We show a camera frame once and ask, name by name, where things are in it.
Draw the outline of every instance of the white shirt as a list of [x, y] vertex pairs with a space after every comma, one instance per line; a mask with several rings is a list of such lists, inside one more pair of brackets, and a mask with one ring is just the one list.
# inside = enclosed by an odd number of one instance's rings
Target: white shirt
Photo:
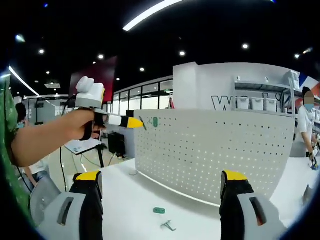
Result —
[[313, 126], [314, 126], [314, 118], [312, 117], [312, 115], [313, 113], [309, 112], [304, 105], [300, 107], [298, 112], [298, 126], [297, 126], [298, 133], [296, 135], [295, 141], [305, 143], [301, 133], [306, 133], [311, 143]]

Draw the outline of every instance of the black ceiling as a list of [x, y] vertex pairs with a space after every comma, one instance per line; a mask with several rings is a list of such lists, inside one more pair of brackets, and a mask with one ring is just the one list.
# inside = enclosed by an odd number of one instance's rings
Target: black ceiling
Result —
[[[2, 2], [1, 65], [11, 65], [41, 95], [55, 93], [44, 86], [52, 80], [60, 83], [59, 94], [67, 94], [71, 74], [97, 62], [98, 54], [118, 56], [115, 91], [172, 75], [173, 66], [189, 62], [264, 63], [320, 77], [317, 1], [185, 0], [123, 31], [161, 1]], [[26, 42], [15, 42], [17, 34]], [[243, 50], [243, 43], [250, 48]], [[294, 58], [310, 47], [311, 53]], [[39, 49], [45, 54], [39, 55]], [[34, 95], [15, 78], [11, 85], [14, 96]]]

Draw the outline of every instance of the metal hook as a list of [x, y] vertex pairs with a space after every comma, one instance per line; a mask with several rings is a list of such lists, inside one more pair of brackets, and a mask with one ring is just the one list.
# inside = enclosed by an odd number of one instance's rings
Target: metal hook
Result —
[[174, 232], [175, 230], [177, 230], [176, 228], [175, 229], [172, 229], [172, 227], [169, 225], [169, 223], [171, 222], [171, 220], [167, 221], [166, 223], [162, 224], [162, 226], [165, 226], [167, 227], [168, 229], [170, 229], [172, 232]]

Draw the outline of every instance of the white desk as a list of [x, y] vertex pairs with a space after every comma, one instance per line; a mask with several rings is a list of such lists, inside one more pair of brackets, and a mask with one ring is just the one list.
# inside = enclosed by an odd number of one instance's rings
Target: white desk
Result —
[[[144, 176], [131, 176], [135, 160], [103, 168], [102, 233], [108, 240], [216, 240], [219, 208], [178, 195]], [[165, 214], [153, 212], [164, 208]], [[171, 231], [161, 224], [171, 220]]]
[[68, 143], [66, 143], [64, 146], [74, 155], [79, 155], [79, 154], [84, 154], [96, 148], [101, 143], [102, 142], [97, 139], [90, 138], [89, 140], [86, 140], [86, 141], [71, 140]]
[[[216, 240], [221, 237], [219, 208], [178, 195], [144, 176], [131, 176], [135, 160], [102, 168], [104, 208], [102, 232], [112, 240]], [[319, 171], [308, 167], [307, 158], [289, 158], [270, 201], [289, 227], [303, 209], [301, 199], [309, 184], [314, 187]], [[166, 210], [153, 213], [153, 208]], [[160, 225], [171, 220], [172, 227]]]

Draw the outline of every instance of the pegboard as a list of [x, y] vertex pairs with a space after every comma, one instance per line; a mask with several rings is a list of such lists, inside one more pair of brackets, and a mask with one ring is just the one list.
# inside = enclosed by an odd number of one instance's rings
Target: pegboard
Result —
[[136, 110], [136, 169], [179, 193], [220, 205], [222, 171], [245, 174], [270, 198], [284, 172], [292, 117], [210, 110]]

